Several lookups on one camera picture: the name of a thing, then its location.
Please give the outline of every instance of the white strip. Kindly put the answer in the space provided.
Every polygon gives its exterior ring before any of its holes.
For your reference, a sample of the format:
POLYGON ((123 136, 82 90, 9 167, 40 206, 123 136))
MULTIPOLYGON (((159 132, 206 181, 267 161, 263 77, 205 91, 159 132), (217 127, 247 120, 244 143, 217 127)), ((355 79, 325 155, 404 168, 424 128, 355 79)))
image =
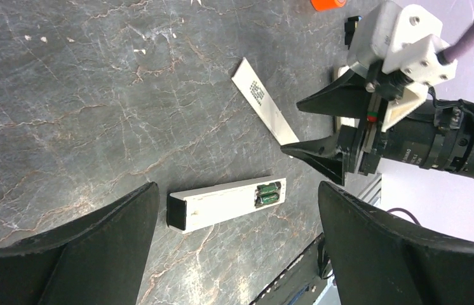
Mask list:
POLYGON ((231 80, 280 145, 299 141, 246 58, 243 58, 231 80))

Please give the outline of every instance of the white wall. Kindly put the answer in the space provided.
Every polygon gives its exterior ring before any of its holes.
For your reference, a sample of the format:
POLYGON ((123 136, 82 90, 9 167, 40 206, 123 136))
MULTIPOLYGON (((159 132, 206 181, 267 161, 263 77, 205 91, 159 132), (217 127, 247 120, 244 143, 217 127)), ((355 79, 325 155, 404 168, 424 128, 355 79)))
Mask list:
MULTIPOLYGON (((419 4, 444 23, 442 37, 453 43, 474 19, 474 0, 397 0, 419 4)), ((438 97, 474 102, 474 49, 459 58, 456 78, 438 86, 438 97)), ((423 226, 474 241, 474 180, 390 160, 381 161, 381 206, 404 207, 423 226)))

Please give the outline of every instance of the gray marble surface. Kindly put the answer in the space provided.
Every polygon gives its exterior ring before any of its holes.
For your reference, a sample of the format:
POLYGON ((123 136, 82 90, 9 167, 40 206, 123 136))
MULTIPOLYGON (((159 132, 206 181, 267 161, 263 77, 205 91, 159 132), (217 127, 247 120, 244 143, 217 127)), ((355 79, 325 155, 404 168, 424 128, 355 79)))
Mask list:
POLYGON ((138 303, 248 304, 320 232, 322 176, 280 152, 230 76, 246 56, 297 136, 324 137, 329 119, 294 103, 344 62, 344 18, 378 2, 0 1, 0 247, 155 181, 138 303), (269 174, 288 179, 283 205, 165 227, 168 192, 269 174))

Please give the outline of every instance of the electronic component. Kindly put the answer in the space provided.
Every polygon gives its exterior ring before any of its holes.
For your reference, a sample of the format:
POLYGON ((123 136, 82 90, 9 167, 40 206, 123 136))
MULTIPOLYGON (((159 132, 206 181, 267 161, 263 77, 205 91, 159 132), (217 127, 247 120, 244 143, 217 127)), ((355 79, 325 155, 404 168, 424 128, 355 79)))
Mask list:
POLYGON ((258 186, 255 192, 256 196, 274 193, 282 187, 282 183, 273 182, 264 186, 258 186))
POLYGON ((279 205, 285 201, 285 196, 286 178, 281 177, 263 177, 171 193, 166 204, 166 223, 171 229, 185 234, 279 205))
POLYGON ((255 206, 262 207, 264 205, 270 205, 272 203, 277 202, 279 199, 280 199, 280 195, 278 193, 258 196, 257 199, 255 200, 255 206))

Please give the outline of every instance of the qr code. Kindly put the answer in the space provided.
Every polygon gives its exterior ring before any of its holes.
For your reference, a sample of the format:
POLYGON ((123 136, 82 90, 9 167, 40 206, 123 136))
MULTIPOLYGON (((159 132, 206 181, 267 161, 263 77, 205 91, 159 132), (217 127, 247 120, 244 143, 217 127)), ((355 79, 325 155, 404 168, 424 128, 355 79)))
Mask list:
POLYGON ((252 93, 255 101, 261 106, 261 100, 265 97, 265 92, 259 88, 256 81, 252 81, 252 84, 250 85, 250 93, 252 93))

